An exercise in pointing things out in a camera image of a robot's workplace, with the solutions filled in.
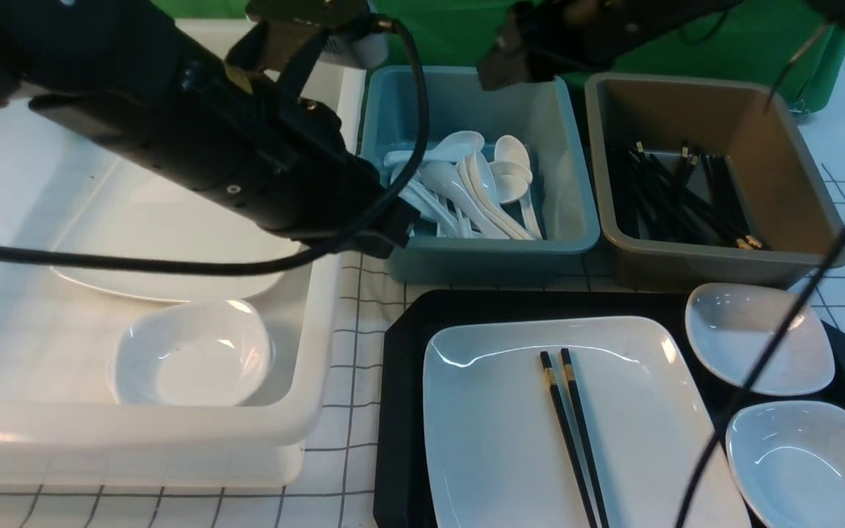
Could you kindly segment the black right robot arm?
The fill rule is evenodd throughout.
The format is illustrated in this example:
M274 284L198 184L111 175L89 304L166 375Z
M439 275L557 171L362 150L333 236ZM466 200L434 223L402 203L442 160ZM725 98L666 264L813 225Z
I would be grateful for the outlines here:
M614 61L703 16L727 13L745 1L519 1L506 11L477 66L480 86L493 91L542 83L577 71L609 70ZM824 18L772 84L789 71L826 26L845 30L845 1L805 1Z

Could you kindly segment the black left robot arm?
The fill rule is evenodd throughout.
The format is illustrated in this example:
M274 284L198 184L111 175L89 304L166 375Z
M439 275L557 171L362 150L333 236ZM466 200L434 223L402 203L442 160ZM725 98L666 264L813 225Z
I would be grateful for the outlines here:
M225 58L150 1L0 1L0 110L41 117L309 247L377 258L419 214L349 153L342 121L303 88L315 64L379 63L396 23L366 1L249 1Z

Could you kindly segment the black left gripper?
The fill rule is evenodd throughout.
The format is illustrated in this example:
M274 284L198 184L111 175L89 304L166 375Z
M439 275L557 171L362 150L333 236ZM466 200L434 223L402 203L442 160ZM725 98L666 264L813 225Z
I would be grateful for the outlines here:
M244 90L221 61L182 63L164 96L41 95L31 110L227 208L275 236L328 240L385 193L378 170L348 152L326 105L285 96L259 75Z

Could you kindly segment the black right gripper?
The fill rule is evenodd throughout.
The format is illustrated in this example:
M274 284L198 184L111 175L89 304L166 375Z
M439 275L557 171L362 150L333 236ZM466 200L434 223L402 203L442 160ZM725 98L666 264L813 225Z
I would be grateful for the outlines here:
M610 69L654 38L656 1L520 1L477 65L487 91Z

